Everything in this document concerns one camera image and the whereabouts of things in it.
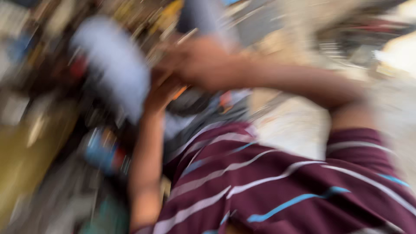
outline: forearm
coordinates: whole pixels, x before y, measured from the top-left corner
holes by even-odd
[[[163,115],[144,116],[129,175],[131,227],[154,223],[161,209]]]
[[[364,100],[360,86],[332,71],[262,61],[245,64],[248,87],[267,87],[304,96],[329,110]]]

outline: person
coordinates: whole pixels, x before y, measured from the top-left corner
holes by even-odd
[[[416,200],[360,86],[328,70],[230,55],[208,36],[170,49],[159,68],[173,72],[153,83],[139,122],[131,233],[416,233]],[[205,126],[164,159],[165,107],[183,84],[304,96],[331,117],[325,160],[263,146],[249,122],[232,119]],[[163,206],[162,169],[172,181]]]

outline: maroon shirt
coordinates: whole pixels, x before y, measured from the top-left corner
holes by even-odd
[[[259,234],[416,233],[416,201],[389,154],[372,129],[332,133],[326,160],[314,161],[257,144],[248,123],[212,124],[165,165],[171,196],[149,229],[223,234],[232,221]]]

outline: striped shirt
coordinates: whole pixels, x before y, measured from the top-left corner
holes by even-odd
[[[172,191],[136,233],[416,233],[416,200],[373,129],[329,136],[324,161],[256,143],[248,123],[206,127],[171,155]]]

